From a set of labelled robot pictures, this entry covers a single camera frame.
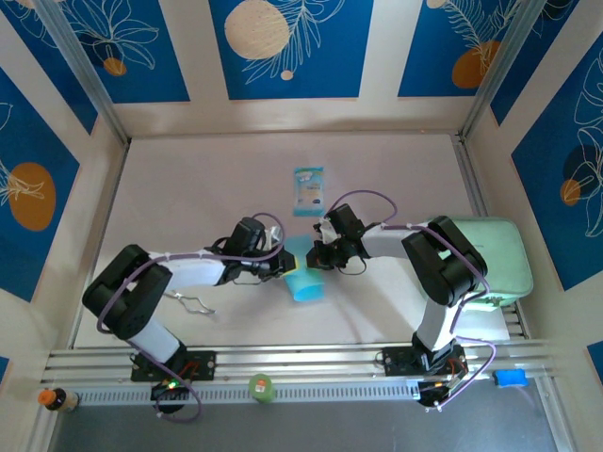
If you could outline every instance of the small bottle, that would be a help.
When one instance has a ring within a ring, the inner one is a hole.
[[[79,395],[66,389],[44,389],[38,395],[38,403],[51,412],[72,412],[79,404]]]

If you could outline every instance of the white wall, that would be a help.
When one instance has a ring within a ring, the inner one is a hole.
[[[64,346],[100,241],[103,216],[122,146],[98,121],[91,136],[0,14],[0,66],[36,107],[80,169],[31,303],[0,290],[0,355],[11,366],[0,391],[2,450],[22,450],[34,425],[42,370],[52,348]]]
[[[207,1],[162,0],[190,103],[117,105],[133,137],[277,130],[458,130],[472,97],[399,99],[424,0],[374,0],[358,99],[228,100]]]
[[[603,274],[563,292],[511,153],[602,31],[600,0],[580,0],[501,127],[488,112],[469,140],[490,214],[511,218],[523,236],[534,291],[522,306],[532,335],[555,346],[563,403],[579,450],[589,452],[603,444],[603,388],[586,352],[602,339]]]

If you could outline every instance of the orange bottle cap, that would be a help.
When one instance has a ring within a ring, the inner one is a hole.
[[[38,395],[38,403],[41,405],[50,405],[57,400],[57,393],[52,389],[44,389],[40,395]]]

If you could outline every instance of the gray floor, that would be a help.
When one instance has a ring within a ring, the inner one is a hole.
[[[189,425],[149,407],[85,408],[60,416],[52,452],[555,451],[535,385],[478,381],[444,412],[415,402],[207,405]]]

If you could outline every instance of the white table surface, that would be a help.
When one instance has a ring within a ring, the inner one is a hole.
[[[228,235],[243,217],[277,215],[288,234],[311,234],[315,218],[295,218],[293,169],[325,168],[326,201],[370,188],[399,206],[392,224],[435,215],[471,215],[448,135],[403,133],[306,133],[140,139],[132,143],[101,249],[98,274],[130,243],[148,251],[199,250]],[[378,198],[349,199],[365,223],[390,207]],[[156,315],[185,344],[297,345],[409,341],[425,300],[410,263],[368,261],[361,276],[325,272],[325,298],[297,303],[285,282],[258,286],[190,287],[217,309],[190,315],[163,299]],[[112,347],[118,339],[97,333],[84,311],[76,347]],[[503,315],[467,312],[458,332],[508,339]]]

